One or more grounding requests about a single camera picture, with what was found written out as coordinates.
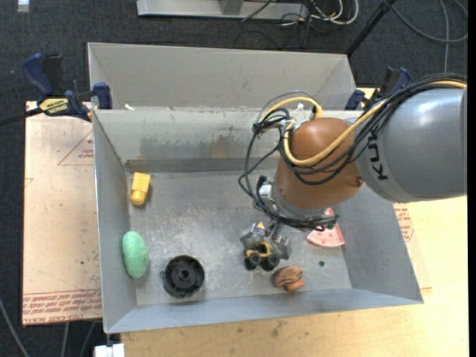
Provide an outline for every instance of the yellow block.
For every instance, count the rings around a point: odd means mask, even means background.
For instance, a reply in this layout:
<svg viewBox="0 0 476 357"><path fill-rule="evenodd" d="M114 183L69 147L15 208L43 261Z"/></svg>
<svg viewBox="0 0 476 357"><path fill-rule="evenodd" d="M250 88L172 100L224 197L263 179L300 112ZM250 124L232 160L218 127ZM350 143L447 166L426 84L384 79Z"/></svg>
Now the yellow block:
<svg viewBox="0 0 476 357"><path fill-rule="evenodd" d="M150 175L145 173L134 173L131 189L131 203L142 205L146 201L147 191L149 190Z"/></svg>

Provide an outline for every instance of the bin floor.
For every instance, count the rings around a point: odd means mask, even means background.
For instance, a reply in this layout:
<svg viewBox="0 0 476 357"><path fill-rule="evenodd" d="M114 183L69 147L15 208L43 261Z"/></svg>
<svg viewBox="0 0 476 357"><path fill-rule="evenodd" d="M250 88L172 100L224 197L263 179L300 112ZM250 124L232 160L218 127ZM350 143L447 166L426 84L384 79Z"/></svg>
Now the bin floor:
<svg viewBox="0 0 476 357"><path fill-rule="evenodd" d="M273 171L261 173L272 176ZM285 292L274 287L272 271L245 269L239 238L254 222L266 222L266 217L253 209L251 199L239 188L240 171L151 174L145 204L129 204L131 229L142 235L150 257L146 274L135 280L138 305ZM307 233L294 228L285 227L281 234L291 238L292 254L276 269L302 267L305 286L300 291L351 287L341 248L312 245L306 241ZM184 254L202 264L205 282L191 297L177 299L165 291L161 272L169 260Z"/></svg>

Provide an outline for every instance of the dark gray carpet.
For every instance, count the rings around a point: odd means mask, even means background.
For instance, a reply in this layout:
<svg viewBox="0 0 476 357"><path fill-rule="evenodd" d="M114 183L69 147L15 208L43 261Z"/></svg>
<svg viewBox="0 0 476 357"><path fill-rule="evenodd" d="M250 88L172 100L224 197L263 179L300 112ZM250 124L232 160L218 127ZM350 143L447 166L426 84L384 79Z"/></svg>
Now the dark gray carpet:
<svg viewBox="0 0 476 357"><path fill-rule="evenodd" d="M18 0L0 0L0 120L23 110L25 100L39 92L21 73L31 54L62 53L65 84L74 79L88 88L87 42L119 42L193 47L281 49L344 53L382 0L359 0L360 14L342 28L316 23L303 48L304 27L283 30L275 23L230 19L141 18L137 0L30 0L30 13L18 13ZM468 7L468 0L458 0ZM445 35L437 0L398 0L398 7L421 30ZM447 4L451 38L461 37L468 23L461 11ZM377 86L388 65L408 69L414 78L443 71L445 48L414 33L389 12L352 55L358 85ZM467 74L467 41L449 48L448 71ZM22 282L22 215L25 128L23 122L0 128L0 297L31 356L58 356L63 325L22 328L19 309ZM89 322L71 325L67 356L77 356ZM106 338L96 327L91 345ZM0 317L0 356L19 356Z"/></svg>

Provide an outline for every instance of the black pole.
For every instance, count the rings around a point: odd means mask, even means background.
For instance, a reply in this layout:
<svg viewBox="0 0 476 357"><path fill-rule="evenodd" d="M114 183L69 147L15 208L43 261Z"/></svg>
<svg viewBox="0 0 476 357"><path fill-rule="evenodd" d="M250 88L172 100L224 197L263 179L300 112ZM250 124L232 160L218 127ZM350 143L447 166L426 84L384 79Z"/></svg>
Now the black pole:
<svg viewBox="0 0 476 357"><path fill-rule="evenodd" d="M346 54L349 57L352 56L352 53L360 46L362 41L365 40L365 37L368 36L373 27L377 25L377 23L386 14L386 12L390 10L390 7L395 1L396 0L385 0L380 4L375 13L372 15L372 19L370 19L370 21L365 25L364 29L362 29L362 32L360 32L360 34L354 40L352 45L347 49Z"/></svg>

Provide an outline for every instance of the yellow cable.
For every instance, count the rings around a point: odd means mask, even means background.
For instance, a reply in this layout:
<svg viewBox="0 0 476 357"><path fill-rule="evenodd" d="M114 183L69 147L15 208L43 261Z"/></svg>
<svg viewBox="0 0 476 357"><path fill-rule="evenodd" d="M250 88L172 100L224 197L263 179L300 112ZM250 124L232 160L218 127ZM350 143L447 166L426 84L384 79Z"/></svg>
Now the yellow cable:
<svg viewBox="0 0 476 357"><path fill-rule="evenodd" d="M450 86L455 86L458 87L459 89L465 89L466 84L465 83L459 83L455 81L440 81L440 82L431 82L429 85L432 84L446 84ZM349 128L347 128L342 134L335 139L326 149L322 150L319 152L317 155L312 156L311 158L305 159L305 160L298 160L295 158L291 152L291 149L289 148L289 136L283 136L283 147L284 147L284 152L286 154L286 157L297 167L311 167L315 164L317 164L319 161L322 161L325 159L335 148L337 148L341 143L344 141L344 139L350 135L358 126L360 126L363 122L365 122L370 116L372 116L375 112L380 110L383 105L386 104L388 99L383 100L380 102L377 106L372 107L369 111L367 111L365 114L363 114L358 120L356 120ZM289 124L286 127L285 134L289 134L291 131L292 127L294 126L293 123Z"/></svg>
<svg viewBox="0 0 476 357"><path fill-rule="evenodd" d="M293 102L308 102L308 103L312 103L314 105L314 107L316 108L316 113L315 113L315 116L317 118L320 118L322 116L322 107L319 106L319 103L317 103L314 99L312 99L311 97L292 97L292 98L288 98L288 99L285 99L285 100L282 100L280 101L279 103L277 103L276 105L274 105L273 107L271 107L264 115L263 115L263 118L266 117L266 115L268 115L270 112L274 111L275 109L279 109L280 107L282 106L285 106L286 104L289 104L289 103L293 103Z"/></svg>

